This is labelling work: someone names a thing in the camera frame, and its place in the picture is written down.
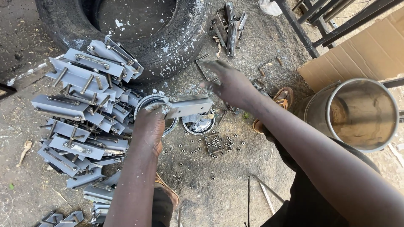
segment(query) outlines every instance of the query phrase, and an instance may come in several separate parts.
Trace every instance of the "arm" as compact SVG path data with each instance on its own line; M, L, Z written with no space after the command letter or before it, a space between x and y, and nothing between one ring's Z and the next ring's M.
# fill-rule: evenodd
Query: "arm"
M152 224L154 180L158 155L163 148L164 116L170 109L160 105L148 106L136 116L133 140L104 227Z
M316 189L351 224L403 226L404 196L353 154L279 108L261 95L250 81L228 64L205 65L222 84L201 83L230 105L256 116L303 169Z

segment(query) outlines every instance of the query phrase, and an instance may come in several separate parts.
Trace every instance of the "man's right hand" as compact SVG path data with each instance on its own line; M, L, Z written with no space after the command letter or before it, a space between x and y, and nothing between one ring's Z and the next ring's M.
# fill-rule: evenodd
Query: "man's right hand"
M201 64L218 76L221 85L204 81L199 84L200 87L212 90L226 104L250 111L251 100L260 94L242 72L222 60L203 61Z

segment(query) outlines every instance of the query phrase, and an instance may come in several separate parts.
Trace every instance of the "cardboard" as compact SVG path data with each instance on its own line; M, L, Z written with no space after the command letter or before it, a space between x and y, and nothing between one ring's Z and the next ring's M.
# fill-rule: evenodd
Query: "cardboard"
M404 73L404 7L298 68L318 92L338 80L385 80Z

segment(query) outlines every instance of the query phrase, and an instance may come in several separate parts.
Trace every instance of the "metal bucket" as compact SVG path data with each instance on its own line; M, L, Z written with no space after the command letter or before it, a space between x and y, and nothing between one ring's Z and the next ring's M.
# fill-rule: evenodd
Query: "metal bucket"
M397 103L377 81L356 78L301 100L294 114L329 137L365 152L379 151L399 123Z

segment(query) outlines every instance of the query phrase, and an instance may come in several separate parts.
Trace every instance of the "hand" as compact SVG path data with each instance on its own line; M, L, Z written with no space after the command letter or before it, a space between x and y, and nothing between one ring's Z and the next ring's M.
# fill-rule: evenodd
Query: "hand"
M163 149L161 137L166 126L164 116L170 110L171 106L164 103L153 103L141 109L136 115L132 134L134 146L140 147L140 150L150 148L150 151L158 157Z
M259 95L259 92L242 72L221 60L203 61L201 64L216 73L222 84L204 81L199 84L200 87L212 90L226 104L247 111L250 109L250 101Z

